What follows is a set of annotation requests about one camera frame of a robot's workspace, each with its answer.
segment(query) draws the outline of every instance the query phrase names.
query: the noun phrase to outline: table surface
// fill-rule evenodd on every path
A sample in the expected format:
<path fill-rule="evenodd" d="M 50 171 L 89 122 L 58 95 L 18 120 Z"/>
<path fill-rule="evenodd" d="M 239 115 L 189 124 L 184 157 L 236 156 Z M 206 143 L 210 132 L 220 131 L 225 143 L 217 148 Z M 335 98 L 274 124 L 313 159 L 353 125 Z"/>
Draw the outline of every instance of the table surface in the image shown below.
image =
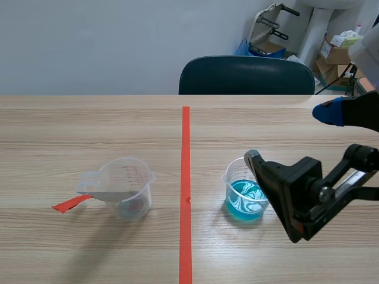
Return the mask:
<path fill-rule="evenodd" d="M 333 96 L 0 97 L 1 283 L 178 283 L 182 106 L 191 107 L 193 283 L 378 283 L 379 206 L 354 201 L 312 241 L 293 244 L 269 206 L 259 224 L 223 209 L 221 175 L 258 149 L 331 170 L 347 147 L 378 134 L 311 116 Z M 90 200 L 62 215 L 79 175 L 119 157 L 156 173 L 142 221 L 113 219 Z"/>

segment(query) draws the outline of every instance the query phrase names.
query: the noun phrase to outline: dark green chair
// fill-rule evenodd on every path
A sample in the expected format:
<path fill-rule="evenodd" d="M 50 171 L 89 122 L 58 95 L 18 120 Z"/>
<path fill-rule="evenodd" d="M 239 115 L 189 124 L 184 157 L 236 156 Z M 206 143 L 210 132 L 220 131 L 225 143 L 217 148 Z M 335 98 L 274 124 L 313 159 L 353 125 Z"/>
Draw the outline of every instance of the dark green chair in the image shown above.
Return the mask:
<path fill-rule="evenodd" d="M 300 63 L 249 56 L 210 56 L 189 62 L 180 95 L 313 95 L 314 77 Z"/>

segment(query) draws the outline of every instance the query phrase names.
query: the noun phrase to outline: robotic arm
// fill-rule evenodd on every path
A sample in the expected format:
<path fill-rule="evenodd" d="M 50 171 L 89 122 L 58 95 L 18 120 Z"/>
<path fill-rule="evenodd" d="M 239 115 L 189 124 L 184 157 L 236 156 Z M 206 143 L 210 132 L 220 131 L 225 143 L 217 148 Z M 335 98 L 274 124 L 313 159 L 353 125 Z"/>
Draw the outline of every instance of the robotic arm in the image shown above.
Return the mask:
<path fill-rule="evenodd" d="M 379 25 L 351 47 L 355 63 L 379 88 Z M 371 92 L 357 98 L 338 98 L 318 105 L 313 116 L 337 126 L 354 125 L 379 132 L 379 94 Z M 379 151 L 353 144 L 342 161 L 326 176 L 321 162 L 305 157 L 292 166 L 266 162 L 256 150 L 245 154 L 245 162 L 277 213 L 290 240 L 310 240 L 354 199 L 379 201 L 379 188 L 364 183 L 379 170 Z M 336 186 L 349 170 L 355 169 Z"/>

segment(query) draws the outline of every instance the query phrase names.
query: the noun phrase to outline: measuring cup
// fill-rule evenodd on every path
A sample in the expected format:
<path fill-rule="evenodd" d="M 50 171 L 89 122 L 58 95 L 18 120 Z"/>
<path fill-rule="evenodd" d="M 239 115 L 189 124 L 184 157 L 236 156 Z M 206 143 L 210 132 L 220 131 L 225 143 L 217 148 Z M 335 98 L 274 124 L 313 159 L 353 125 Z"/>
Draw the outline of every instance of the measuring cup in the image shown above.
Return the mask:
<path fill-rule="evenodd" d="M 114 160 L 99 171 L 84 172 L 76 190 L 104 201 L 119 220 L 144 216 L 152 204 L 150 184 L 154 174 L 136 158 Z"/>
<path fill-rule="evenodd" d="M 226 184 L 225 203 L 234 217 L 254 220 L 263 215 L 267 197 L 243 158 L 232 161 L 222 179 Z"/>

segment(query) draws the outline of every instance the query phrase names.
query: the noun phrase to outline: blue gripper part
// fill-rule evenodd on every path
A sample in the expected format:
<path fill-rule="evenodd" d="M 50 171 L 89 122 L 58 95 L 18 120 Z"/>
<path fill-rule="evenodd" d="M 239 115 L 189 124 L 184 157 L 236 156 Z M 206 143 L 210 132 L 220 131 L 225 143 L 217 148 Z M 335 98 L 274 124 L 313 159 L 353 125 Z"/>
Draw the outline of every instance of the blue gripper part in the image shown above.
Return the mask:
<path fill-rule="evenodd" d="M 324 104 L 318 105 L 313 109 L 313 117 L 322 123 L 344 126 L 342 116 L 343 97 L 336 98 L 328 107 Z"/>

